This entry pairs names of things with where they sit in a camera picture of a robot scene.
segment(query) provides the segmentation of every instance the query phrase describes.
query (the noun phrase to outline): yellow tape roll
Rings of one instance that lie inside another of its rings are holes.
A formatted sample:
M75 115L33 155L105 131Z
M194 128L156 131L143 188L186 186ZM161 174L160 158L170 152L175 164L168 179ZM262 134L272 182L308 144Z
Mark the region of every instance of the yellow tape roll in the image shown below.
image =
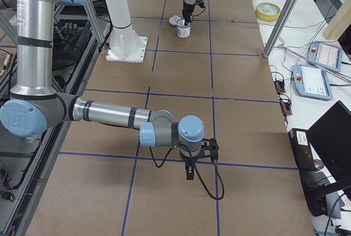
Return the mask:
M259 20L273 22L280 15L280 7L274 3L263 2L257 5L255 13Z

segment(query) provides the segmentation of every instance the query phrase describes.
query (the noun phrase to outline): mug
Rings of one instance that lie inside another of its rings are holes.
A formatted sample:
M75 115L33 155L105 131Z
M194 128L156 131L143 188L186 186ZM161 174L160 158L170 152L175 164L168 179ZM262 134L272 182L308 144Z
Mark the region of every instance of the mug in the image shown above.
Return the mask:
M184 19L177 20L177 36L180 38L187 38L190 36L190 23L184 25Z

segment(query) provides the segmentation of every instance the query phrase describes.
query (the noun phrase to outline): white table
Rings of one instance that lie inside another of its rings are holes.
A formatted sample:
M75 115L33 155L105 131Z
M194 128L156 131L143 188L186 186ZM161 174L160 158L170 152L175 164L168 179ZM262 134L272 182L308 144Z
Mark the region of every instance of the white table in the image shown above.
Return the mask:
M286 0L252 0L254 8L256 8L258 3L261 2L271 2L279 5L282 9ZM260 32L262 35L263 43L265 44L273 30L273 26L275 23L266 23L261 20L257 20L260 24ZM325 39L323 35L323 31L327 27L327 25L323 26L324 17L319 12L318 7L313 2L313 0L298 0L287 23L285 26L289 27L307 27L310 25L315 25L321 23L320 25L312 26L307 29L297 29L297 28L289 28L285 27L280 35L280 37L284 40L285 46L294 46L300 47L306 45L313 41L328 41ZM310 41L312 37L316 34L317 30L321 27L321 31L318 33L316 38L313 41ZM338 42L328 41L329 44L334 44L339 46ZM277 41L276 46L282 44L281 41ZM291 50L307 56L308 46L303 48L290 48ZM289 78L291 73L282 66L282 62L284 60L285 51L281 48L274 48L271 55L269 56L269 64L274 65L278 72L283 74L284 78ZM298 57L287 52L286 58L284 61L285 67L289 70L292 70L293 66L297 62ZM350 62L347 58L346 54L343 53L342 61ZM306 64L306 61L300 59L298 61L300 64ZM351 76L351 66L342 64L341 73ZM328 74L329 83L343 85L346 84L342 80L335 78L334 76ZM338 100L341 100L348 109L351 110L351 87L331 87L333 99L330 101L324 100L316 100L306 97L301 97L297 95L295 90L295 86L290 83L290 80L285 81L285 90L286 94L292 99L292 116L289 116L287 130L289 131L291 128L302 128L308 129L316 120L318 120L330 107L334 105L334 103ZM315 151L313 151L314 158L318 158ZM323 172L326 176L330 176L330 173L327 169L323 169ZM346 202L346 208L351 209L351 205L349 202ZM334 226L341 224L342 228L351 230L351 213L350 212L342 212L341 220L333 219ZM312 221L314 227L317 231L324 231L327 217L313 217ZM334 227L329 226L329 232L333 232Z

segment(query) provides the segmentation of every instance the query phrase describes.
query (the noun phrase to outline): cardboard table surface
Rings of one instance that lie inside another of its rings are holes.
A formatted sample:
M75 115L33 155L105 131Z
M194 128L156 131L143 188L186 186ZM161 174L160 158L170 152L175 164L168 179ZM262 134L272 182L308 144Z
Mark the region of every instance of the cardboard table surface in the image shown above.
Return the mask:
M178 150L157 169L137 131L75 122L26 235L313 235L251 0L204 1L181 39L168 18L182 0L128 0L149 38L144 62L101 55L84 96L200 117L219 144L224 199L185 180ZM198 167L221 194L213 166Z

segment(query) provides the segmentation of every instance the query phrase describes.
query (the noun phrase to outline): computer monitor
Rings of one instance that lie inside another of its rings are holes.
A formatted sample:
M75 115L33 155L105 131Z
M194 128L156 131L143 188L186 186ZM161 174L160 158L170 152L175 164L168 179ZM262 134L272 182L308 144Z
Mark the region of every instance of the computer monitor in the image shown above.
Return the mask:
M307 130L307 138L336 180L313 194L322 196L343 189L351 200L351 111L337 101Z

